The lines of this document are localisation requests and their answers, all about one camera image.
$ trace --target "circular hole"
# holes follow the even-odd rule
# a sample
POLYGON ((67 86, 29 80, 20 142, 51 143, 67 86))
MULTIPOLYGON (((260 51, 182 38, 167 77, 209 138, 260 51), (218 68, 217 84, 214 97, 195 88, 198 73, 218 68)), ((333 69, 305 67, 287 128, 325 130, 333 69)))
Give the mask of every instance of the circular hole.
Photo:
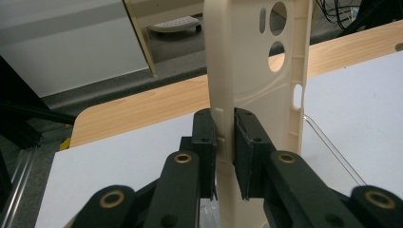
POLYGON ((121 204, 125 199, 125 194, 121 190, 113 190, 101 197, 100 205, 103 208, 113 208, 121 204))
POLYGON ((284 6, 284 3, 277 2, 270 12, 270 30, 273 35, 280 35, 285 28, 285 24, 287 22, 287 9, 284 6))
POLYGON ((394 48, 396 49, 396 51, 401 51, 401 50, 403 50, 403 43, 397 44, 394 48))
POLYGON ((179 154, 177 156, 175 156, 175 161, 177 163, 187 163, 190 162, 192 160, 192 157, 190 157, 190 155, 188 154, 179 154))
POLYGON ((395 203, 393 199, 388 197, 386 194, 382 192, 377 192, 377 191, 368 191, 365 193, 365 198, 377 205, 378 207, 384 208, 384 209, 394 209, 395 208, 395 203))
POLYGON ((277 72, 281 69, 285 60, 285 50, 284 45, 276 41, 271 47, 269 51, 269 68, 273 72, 277 72))
POLYGON ((174 227, 178 223, 178 217, 175 215, 166 215, 161 218, 162 227, 174 227))
POLYGON ((110 195, 108 197, 106 197, 105 202, 106 203, 113 203, 115 201, 117 201, 119 199, 119 196, 116 194, 110 195))
POLYGON ((294 156, 289 154, 280 154, 278 155, 278 159, 285 163, 293 163, 296 161, 296 158, 294 158, 294 156))
POLYGON ((263 33, 266 31, 266 9, 262 8, 259 15, 259 31, 263 33))
POLYGON ((333 214, 326 215, 325 219, 332 227, 344 227, 344 221, 333 214))

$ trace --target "gray floor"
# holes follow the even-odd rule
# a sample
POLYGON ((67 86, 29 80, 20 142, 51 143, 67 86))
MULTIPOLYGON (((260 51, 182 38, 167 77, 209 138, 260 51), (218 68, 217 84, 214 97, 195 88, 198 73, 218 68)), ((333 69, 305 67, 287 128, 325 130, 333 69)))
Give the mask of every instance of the gray floor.
MULTIPOLYGON (((198 18, 202 23, 202 17, 199 15, 198 18)), ((313 21, 311 43, 333 39, 339 32, 336 25, 318 16, 313 21)), ((166 34, 164 37, 158 37, 156 33, 150 32, 150 39, 152 53, 157 63, 156 77, 153 77, 149 70, 142 70, 45 97, 44 102, 53 110, 78 115, 90 106, 203 75, 206 72, 203 32, 195 33, 194 30, 189 30, 166 34)), ((12 227, 34 227, 54 154, 59 151, 61 141, 71 133, 71 127, 61 123, 38 119, 29 120, 29 123, 45 137, 41 146, 34 148, 32 169, 12 227)), ((3 137, 0 137, 0 145, 8 170, 12 174, 16 169, 20 149, 3 137)))

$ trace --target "wooden tabletop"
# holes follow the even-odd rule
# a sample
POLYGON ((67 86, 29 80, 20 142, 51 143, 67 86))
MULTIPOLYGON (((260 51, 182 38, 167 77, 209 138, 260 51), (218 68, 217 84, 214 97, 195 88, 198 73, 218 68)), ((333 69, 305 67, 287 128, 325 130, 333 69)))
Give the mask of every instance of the wooden tabletop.
MULTIPOLYGON (((400 43, 403 43, 403 21, 310 46, 308 78, 394 53, 400 43)), ((95 105, 78 116, 70 146, 167 121, 208 106, 206 75, 95 105)))

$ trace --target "white surface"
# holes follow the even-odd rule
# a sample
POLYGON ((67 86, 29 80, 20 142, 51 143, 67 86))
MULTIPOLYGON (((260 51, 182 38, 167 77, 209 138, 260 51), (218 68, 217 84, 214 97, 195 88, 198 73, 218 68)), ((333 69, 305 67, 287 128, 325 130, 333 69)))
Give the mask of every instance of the white surface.
POLYGON ((56 153, 36 227, 64 227, 104 187, 135 191, 161 175, 166 157, 192 135, 193 114, 56 153))
POLYGON ((118 0, 0 0, 0 54, 39 97, 147 68, 118 0))
POLYGON ((305 113, 367 184, 403 199, 402 66, 403 51, 313 78, 305 113))
MULTIPOLYGON (((403 198, 403 52, 308 81, 306 113, 369 184, 403 198)), ((62 227, 98 190, 126 184, 138 190, 160 176, 192 115, 57 153, 36 227, 62 227)), ((302 157, 330 187, 350 195, 353 179, 304 126, 302 157)))

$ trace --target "round object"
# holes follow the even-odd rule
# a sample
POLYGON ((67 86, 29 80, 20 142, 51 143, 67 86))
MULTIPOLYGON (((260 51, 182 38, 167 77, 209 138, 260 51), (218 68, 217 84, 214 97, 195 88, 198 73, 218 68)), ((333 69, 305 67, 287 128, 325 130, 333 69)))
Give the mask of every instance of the round object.
POLYGON ((168 33, 168 32, 184 31, 192 29, 194 27, 197 28, 197 31, 202 30, 202 26, 201 23, 199 22, 199 19, 191 16, 186 16, 172 21, 163 22, 154 26, 150 26, 149 28, 153 31, 168 33))
POLYGON ((188 154, 179 154, 177 156, 175 156, 175 162, 177 163, 187 163, 190 162, 192 160, 192 157, 188 154))
POLYGON ((113 208, 121 204, 125 199, 125 193, 121 190, 113 190, 101 197, 100 205, 103 208, 113 208))

